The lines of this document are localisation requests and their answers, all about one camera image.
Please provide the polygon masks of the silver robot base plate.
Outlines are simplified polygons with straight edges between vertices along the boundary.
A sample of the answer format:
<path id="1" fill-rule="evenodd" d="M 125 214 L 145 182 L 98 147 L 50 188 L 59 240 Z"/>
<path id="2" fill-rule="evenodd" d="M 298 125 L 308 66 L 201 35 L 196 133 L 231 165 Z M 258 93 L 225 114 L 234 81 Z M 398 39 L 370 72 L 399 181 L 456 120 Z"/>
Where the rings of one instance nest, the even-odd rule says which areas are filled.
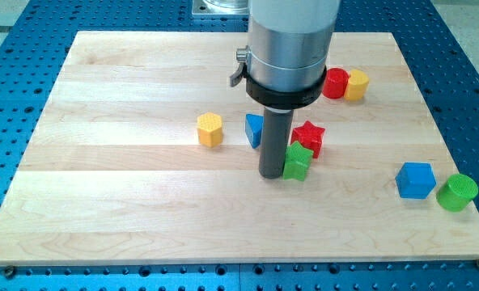
<path id="1" fill-rule="evenodd" d="M 192 0 L 192 14 L 198 16 L 247 15 L 249 0 Z"/>

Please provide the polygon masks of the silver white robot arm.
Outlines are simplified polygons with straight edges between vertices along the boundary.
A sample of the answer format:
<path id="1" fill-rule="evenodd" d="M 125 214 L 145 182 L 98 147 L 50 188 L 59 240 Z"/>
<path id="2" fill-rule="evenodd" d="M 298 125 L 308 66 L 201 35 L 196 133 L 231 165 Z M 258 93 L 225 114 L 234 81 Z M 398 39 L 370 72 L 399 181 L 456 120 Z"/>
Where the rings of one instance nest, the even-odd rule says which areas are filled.
<path id="1" fill-rule="evenodd" d="M 306 107 L 320 95 L 340 0 L 251 0 L 247 45 L 230 86 L 267 108 Z"/>

